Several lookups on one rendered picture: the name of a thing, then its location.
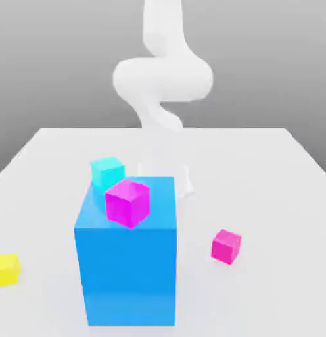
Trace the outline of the small magenta cube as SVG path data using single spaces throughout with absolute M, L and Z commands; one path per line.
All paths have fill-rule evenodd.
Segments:
M 151 211 L 150 188 L 124 179 L 105 192 L 107 219 L 135 228 Z

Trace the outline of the small cyan cube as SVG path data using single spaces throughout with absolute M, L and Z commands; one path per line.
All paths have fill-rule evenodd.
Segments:
M 90 162 L 92 183 L 101 193 L 122 181 L 125 177 L 125 166 L 116 157 L 105 157 Z

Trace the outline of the small pink cube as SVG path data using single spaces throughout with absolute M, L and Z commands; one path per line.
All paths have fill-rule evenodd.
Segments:
M 221 229 L 212 240 L 211 257 L 231 265 L 239 254 L 241 236 Z

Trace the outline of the small yellow cube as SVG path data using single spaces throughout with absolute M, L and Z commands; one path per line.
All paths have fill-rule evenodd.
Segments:
M 17 253 L 0 255 L 0 286 L 18 284 L 20 261 Z

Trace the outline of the large blue box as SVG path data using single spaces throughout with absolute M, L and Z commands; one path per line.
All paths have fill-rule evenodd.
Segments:
M 133 177 L 151 189 L 151 212 L 134 229 L 107 219 L 90 186 L 74 225 L 89 326 L 173 326 L 177 217 L 172 177 Z

